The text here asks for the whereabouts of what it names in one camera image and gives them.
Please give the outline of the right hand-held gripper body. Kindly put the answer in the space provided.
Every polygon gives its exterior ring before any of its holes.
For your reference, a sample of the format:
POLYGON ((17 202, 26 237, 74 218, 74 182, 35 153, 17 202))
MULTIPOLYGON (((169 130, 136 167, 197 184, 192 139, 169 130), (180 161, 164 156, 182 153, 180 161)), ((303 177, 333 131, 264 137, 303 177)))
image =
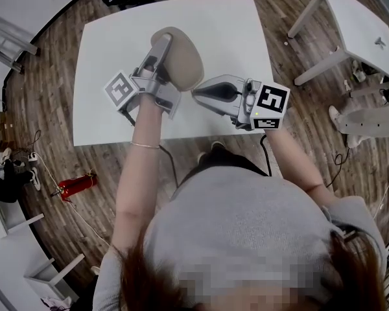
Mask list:
POLYGON ((280 129, 287 110, 290 89, 280 84, 247 79, 244 83, 239 112, 231 121, 236 129, 280 129))

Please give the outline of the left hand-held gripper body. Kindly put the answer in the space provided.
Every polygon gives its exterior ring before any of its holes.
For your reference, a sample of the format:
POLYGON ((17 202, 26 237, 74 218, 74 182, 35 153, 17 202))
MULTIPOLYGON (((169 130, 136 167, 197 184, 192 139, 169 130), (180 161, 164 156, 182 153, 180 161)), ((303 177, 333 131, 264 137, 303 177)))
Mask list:
POLYGON ((140 96, 152 97, 155 105, 173 118, 182 94, 172 84, 163 79, 162 74, 136 69, 130 76, 119 71, 105 86, 104 93, 117 112, 131 119, 131 112, 139 106, 140 96))

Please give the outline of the beige oval pad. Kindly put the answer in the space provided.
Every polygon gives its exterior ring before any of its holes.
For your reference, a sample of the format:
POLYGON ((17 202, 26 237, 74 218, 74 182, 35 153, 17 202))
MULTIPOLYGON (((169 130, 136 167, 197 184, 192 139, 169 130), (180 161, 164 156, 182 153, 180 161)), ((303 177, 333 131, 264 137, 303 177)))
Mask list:
POLYGON ((176 27, 155 32, 150 43, 154 45, 164 34, 172 36, 171 46, 164 60, 170 81, 180 92, 193 90, 204 78, 200 54, 188 35, 176 27))

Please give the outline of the person's left forearm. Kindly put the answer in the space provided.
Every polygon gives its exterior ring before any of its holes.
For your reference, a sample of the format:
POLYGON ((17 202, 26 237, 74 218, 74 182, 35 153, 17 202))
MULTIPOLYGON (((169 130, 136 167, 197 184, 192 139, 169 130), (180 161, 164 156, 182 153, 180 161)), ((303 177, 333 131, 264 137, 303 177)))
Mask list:
POLYGON ((158 195, 162 110, 140 96, 139 111, 116 197, 116 217, 151 218, 158 195))

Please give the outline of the person's right forearm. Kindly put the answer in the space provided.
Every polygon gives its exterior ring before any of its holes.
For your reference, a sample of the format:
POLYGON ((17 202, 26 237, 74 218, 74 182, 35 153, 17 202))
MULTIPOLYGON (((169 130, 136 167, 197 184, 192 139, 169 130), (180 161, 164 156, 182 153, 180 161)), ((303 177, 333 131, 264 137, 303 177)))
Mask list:
POLYGON ((311 158, 284 127, 265 130, 265 134, 284 179, 299 187, 319 207, 327 207, 338 200, 325 186, 311 158))

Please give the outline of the person's black trousers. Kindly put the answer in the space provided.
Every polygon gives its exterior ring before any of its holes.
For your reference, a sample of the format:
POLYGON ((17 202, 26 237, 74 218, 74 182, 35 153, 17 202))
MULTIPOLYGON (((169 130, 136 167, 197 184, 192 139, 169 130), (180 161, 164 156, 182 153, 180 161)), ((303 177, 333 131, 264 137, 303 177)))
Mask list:
POLYGON ((191 169, 186 177, 183 178, 181 185, 183 185, 187 180, 191 179, 196 174, 212 167, 238 167, 244 170, 252 171, 264 177, 271 176, 271 174, 266 174, 250 160, 241 155, 234 154, 227 149, 214 151, 210 150, 206 153, 207 155, 203 158, 202 162, 191 169))

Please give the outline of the red fire extinguisher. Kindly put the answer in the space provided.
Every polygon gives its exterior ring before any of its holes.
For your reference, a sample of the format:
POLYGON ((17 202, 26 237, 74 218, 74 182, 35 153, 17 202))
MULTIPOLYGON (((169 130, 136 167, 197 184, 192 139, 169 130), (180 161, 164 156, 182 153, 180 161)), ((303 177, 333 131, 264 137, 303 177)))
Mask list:
POLYGON ((59 182, 51 197, 59 196, 63 202, 71 203, 70 197, 97 185, 97 175, 93 172, 59 182))

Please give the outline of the aluminium ladder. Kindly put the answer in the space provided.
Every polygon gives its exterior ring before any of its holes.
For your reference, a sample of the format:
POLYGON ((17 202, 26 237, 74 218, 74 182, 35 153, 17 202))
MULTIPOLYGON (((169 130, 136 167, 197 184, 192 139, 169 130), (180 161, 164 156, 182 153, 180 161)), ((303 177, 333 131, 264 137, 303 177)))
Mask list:
POLYGON ((27 31, 0 17, 0 62, 23 74, 25 68, 17 59, 28 52, 40 56, 41 49, 27 40, 27 31))

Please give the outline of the cardboard box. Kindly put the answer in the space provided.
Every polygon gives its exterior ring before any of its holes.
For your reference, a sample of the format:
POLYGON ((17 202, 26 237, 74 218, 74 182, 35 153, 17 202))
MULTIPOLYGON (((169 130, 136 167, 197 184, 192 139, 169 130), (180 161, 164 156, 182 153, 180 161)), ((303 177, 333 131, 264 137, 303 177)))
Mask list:
POLYGON ((12 115, 7 111, 0 112, 0 142, 15 141, 15 128, 12 115))

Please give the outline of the person's grey shirt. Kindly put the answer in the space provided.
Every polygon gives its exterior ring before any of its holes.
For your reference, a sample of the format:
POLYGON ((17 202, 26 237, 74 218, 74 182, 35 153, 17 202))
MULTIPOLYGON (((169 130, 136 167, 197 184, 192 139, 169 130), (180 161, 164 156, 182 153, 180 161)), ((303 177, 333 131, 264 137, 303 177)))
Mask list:
POLYGON ((186 307, 258 284, 292 288, 325 305, 342 287, 332 236, 367 238, 374 250, 368 272, 384 277, 386 248, 362 198, 320 207, 284 179, 213 167, 184 182, 153 217, 143 262, 182 287, 186 307))

